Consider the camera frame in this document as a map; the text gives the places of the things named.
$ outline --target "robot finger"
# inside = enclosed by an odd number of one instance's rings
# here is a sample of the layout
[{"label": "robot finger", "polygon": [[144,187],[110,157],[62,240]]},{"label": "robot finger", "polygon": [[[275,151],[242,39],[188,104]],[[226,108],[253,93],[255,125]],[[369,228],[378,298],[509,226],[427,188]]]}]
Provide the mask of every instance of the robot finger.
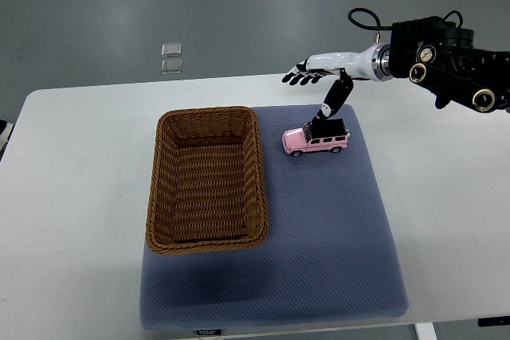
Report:
[{"label": "robot finger", "polygon": [[313,79],[312,76],[305,76],[304,79],[300,82],[301,85],[306,85],[308,82]]},{"label": "robot finger", "polygon": [[299,81],[303,78],[304,76],[301,74],[301,73],[298,73],[296,76],[294,76],[294,78],[290,81],[289,85],[296,85],[297,83],[299,83]]},{"label": "robot finger", "polygon": [[281,79],[282,83],[288,83],[294,77],[294,73],[287,73],[283,79]]}]

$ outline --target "brown woven basket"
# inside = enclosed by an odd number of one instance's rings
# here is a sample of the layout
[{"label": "brown woven basket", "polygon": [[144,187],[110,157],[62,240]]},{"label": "brown woven basket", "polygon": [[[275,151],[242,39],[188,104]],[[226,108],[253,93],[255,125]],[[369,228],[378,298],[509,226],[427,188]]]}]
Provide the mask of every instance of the brown woven basket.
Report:
[{"label": "brown woven basket", "polygon": [[159,119],[145,235],[152,251],[254,247],[267,237],[268,220],[253,110],[186,109]]}]

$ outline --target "blue cushion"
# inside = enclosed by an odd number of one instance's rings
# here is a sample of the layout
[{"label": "blue cushion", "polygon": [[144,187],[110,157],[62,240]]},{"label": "blue cushion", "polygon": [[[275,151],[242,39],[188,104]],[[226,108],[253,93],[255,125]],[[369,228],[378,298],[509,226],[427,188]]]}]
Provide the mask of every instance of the blue cushion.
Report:
[{"label": "blue cushion", "polygon": [[319,105],[256,107],[269,235],[256,248],[161,256],[145,246],[140,317],[148,330],[273,326],[403,315],[390,226],[355,113],[349,147],[293,158],[285,130]]}]

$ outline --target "toy car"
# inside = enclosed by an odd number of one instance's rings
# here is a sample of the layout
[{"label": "toy car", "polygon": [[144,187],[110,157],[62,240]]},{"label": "toy car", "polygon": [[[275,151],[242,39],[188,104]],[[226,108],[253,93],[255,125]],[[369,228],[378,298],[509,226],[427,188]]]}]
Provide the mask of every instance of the toy car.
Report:
[{"label": "toy car", "polygon": [[285,153],[299,157],[311,151],[338,153],[347,147],[351,132],[342,119],[329,119],[320,123],[306,123],[298,129],[286,131],[281,138]]}]

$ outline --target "robotic hand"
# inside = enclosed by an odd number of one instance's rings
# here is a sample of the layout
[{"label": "robotic hand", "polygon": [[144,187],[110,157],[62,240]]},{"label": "robotic hand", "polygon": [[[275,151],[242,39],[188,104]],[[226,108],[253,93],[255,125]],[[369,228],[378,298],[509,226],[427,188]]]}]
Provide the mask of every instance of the robotic hand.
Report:
[{"label": "robotic hand", "polygon": [[[375,26],[363,25],[352,17],[355,12],[370,14]],[[447,21],[459,18],[459,26]],[[360,28],[376,31],[375,43],[361,53],[325,53],[297,64],[283,79],[291,85],[316,83],[321,77],[337,75],[314,121],[334,115],[354,87],[353,80],[385,81],[393,76],[411,82],[436,95],[436,107],[450,101],[481,113],[510,111],[510,52],[493,52],[473,48],[474,32],[463,29],[462,16],[452,11],[444,18],[432,16],[381,26],[372,11],[355,8],[349,21]],[[380,30],[391,31],[391,44],[379,43]]]},{"label": "robotic hand", "polygon": [[390,46],[375,42],[369,49],[361,53],[341,52],[314,55],[291,69],[282,79],[290,85],[300,82],[306,85],[319,81],[327,75],[337,75],[339,79],[333,83],[322,107],[312,123],[325,120],[334,115],[345,103],[351,93],[353,80],[385,81],[392,77],[389,70]]}]

